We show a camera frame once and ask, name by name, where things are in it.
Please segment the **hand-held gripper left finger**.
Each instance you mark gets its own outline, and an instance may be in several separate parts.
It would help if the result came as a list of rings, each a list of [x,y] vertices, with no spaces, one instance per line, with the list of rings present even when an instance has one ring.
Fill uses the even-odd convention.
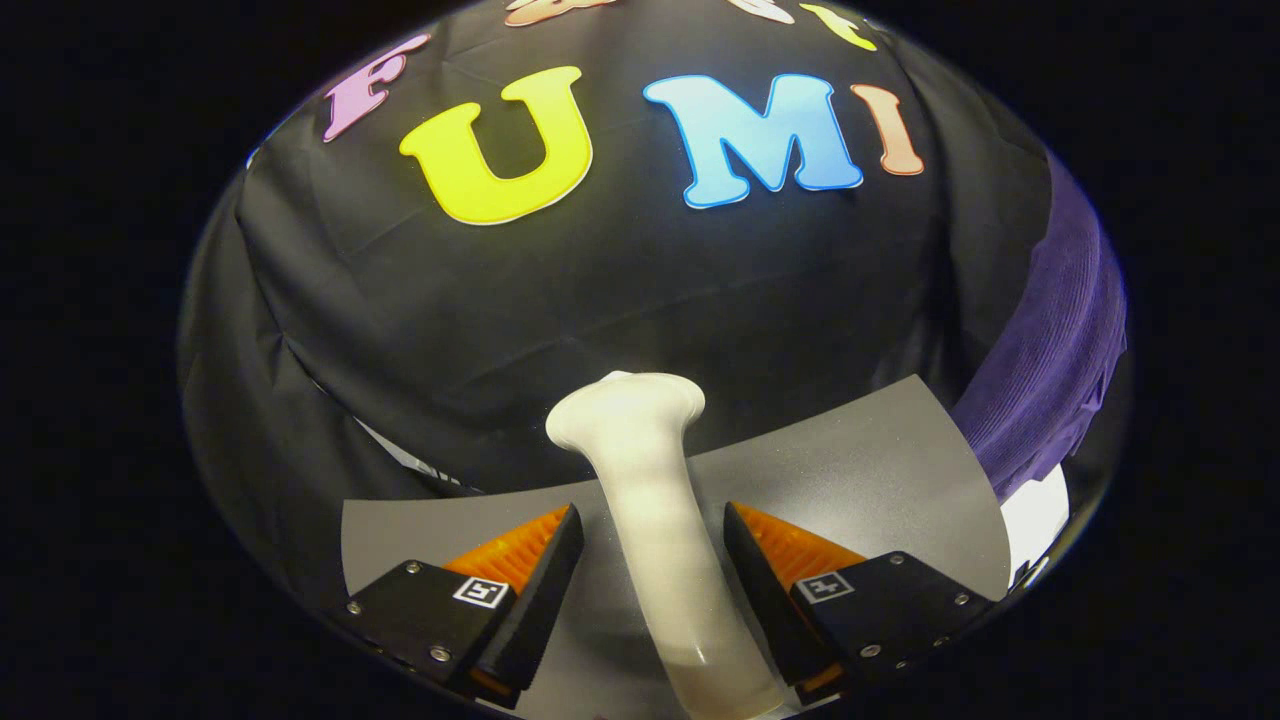
[[[428,685],[512,710],[584,546],[579,509],[566,503],[443,565],[398,562],[339,606],[338,626]]]

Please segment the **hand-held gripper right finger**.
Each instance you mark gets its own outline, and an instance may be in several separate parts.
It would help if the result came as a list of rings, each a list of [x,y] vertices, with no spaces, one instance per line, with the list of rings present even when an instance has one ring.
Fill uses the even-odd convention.
[[[724,506],[723,542],[769,656],[800,701],[890,685],[995,606],[906,551],[868,559],[740,502]]]

